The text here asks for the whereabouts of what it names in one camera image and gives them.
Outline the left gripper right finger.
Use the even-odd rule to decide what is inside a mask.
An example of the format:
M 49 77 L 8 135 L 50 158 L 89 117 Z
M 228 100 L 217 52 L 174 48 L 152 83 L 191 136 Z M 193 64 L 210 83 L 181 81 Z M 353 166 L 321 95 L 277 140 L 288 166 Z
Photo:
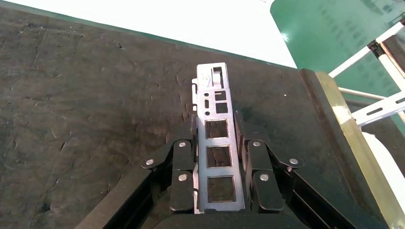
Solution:
M 263 127 L 234 112 L 250 209 L 260 229 L 384 229 L 299 157 L 273 150 Z

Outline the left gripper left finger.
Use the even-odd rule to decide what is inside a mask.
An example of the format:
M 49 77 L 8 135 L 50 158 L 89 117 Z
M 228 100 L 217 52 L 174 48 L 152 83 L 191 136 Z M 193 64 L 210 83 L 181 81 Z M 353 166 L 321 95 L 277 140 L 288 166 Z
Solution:
M 191 114 L 171 133 L 167 143 L 121 179 L 77 228 L 139 229 L 168 187 L 171 213 L 193 213 L 196 148 L 197 115 Z

